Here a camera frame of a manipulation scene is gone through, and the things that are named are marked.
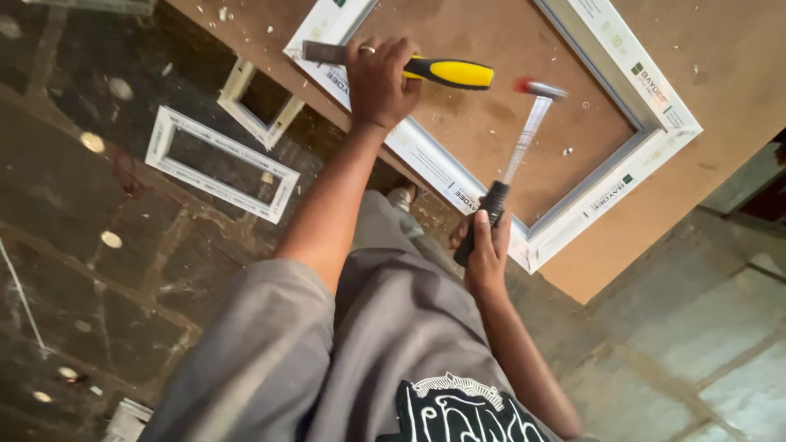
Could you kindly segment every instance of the black rubber grip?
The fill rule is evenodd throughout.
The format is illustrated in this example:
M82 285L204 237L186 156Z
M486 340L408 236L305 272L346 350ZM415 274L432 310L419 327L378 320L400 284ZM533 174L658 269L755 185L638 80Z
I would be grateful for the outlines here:
M508 195L510 186L503 182L495 181L491 190L486 194L486 199L480 204L480 209L489 212L489 223L492 227L497 225L499 217L505 208L505 197ZM469 225L467 236L453 254L453 259L462 267L469 265L469 255L475 251L475 226Z

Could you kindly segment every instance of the hammer head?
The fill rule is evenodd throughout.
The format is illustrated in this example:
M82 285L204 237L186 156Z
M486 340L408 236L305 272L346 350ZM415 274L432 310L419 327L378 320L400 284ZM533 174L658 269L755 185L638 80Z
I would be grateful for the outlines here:
M548 84L534 81L529 78L519 78L513 82L513 91L519 94L532 94L540 97L551 98L554 101L567 98L567 91L558 87L549 86Z

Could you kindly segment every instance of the gray shirt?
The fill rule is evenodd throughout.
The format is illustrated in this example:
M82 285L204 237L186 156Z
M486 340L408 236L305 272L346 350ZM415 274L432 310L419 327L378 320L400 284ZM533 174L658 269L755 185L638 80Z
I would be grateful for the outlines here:
M140 440L561 439L512 397L463 287L361 249L335 300L295 261L238 275Z

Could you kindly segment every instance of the stone tile floor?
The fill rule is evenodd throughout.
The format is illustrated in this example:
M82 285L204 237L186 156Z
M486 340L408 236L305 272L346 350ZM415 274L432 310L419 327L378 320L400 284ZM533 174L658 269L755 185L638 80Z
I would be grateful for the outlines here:
M273 225L139 160L159 104L261 147L215 104L234 62L220 42L165 2L140 19L21 2L3 3L0 16L24 35L0 38L0 239L48 348L37 347L3 263L0 422L11 440L98 440L120 398L156 404L227 279L269 256L343 135L301 112L270 153L301 173ZM134 98L113 96L110 77ZM106 150L85 149L83 131ZM369 187L389 190L397 178L378 164ZM454 212L425 195L412 213L446 245ZM123 247L101 242L104 230ZM586 306L514 263L506 281L602 440L758 442L786 430L784 272L786 241L697 209ZM63 366L84 379L65 383Z

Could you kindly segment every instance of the hand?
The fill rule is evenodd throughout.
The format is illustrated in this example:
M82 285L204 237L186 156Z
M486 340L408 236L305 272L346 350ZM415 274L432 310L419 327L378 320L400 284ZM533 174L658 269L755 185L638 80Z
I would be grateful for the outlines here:
M488 297L507 297L505 262L508 260L511 219L510 212L503 212L497 226L492 229L488 212L479 210L465 217L450 234L450 247L458 249L469 232L470 224L475 229L475 250L469 255L464 286L478 301Z
M361 46L374 48L360 49ZM421 98L419 79L405 79L404 65L419 52L408 39L389 39L380 44L377 37L347 44L347 76L352 104L352 126L373 124L393 130L404 120Z

